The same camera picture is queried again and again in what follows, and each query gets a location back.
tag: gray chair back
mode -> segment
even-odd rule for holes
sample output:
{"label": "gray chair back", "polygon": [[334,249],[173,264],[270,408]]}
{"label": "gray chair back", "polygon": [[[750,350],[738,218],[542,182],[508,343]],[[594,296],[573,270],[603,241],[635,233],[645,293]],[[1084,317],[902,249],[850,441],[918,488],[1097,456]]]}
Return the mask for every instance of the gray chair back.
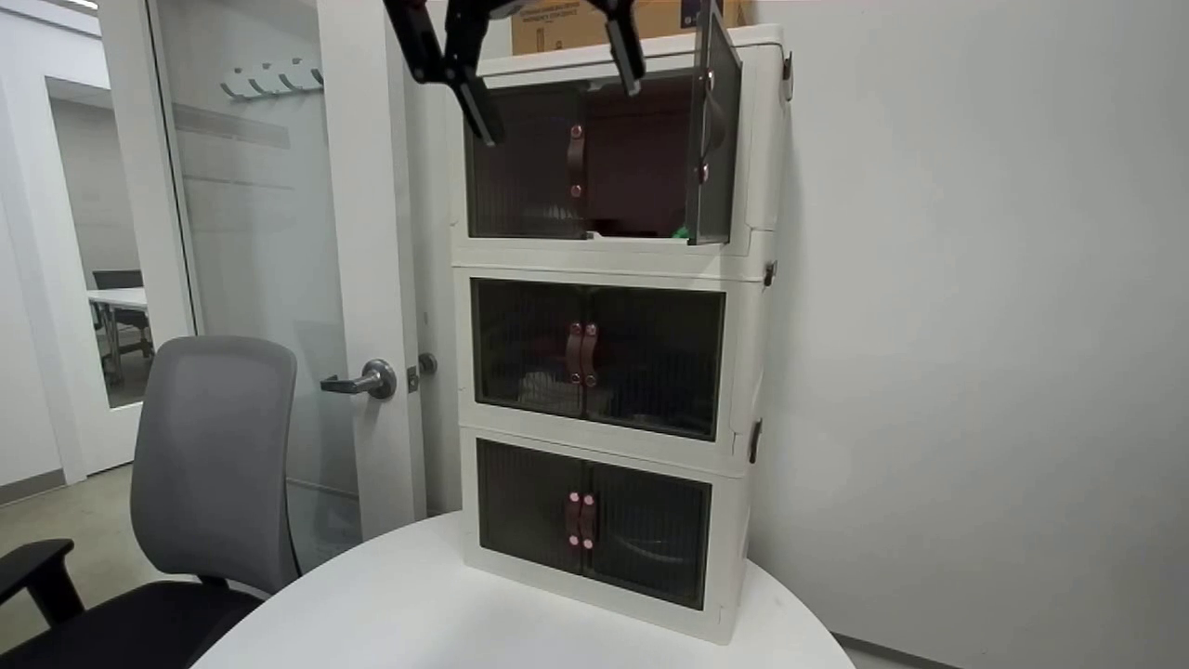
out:
{"label": "gray chair back", "polygon": [[157,353],[135,456],[135,532],[160,574],[280,592],[297,575],[285,514],[292,353],[173,340]]}

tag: round white table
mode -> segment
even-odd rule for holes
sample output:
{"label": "round white table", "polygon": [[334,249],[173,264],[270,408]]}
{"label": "round white table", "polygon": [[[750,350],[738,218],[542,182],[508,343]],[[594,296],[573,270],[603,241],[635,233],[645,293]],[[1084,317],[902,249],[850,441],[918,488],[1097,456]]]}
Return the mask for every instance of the round white table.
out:
{"label": "round white table", "polygon": [[380,534],[301,575],[197,664],[342,669],[856,669],[826,626],[746,564],[728,646],[464,564],[462,514]]}

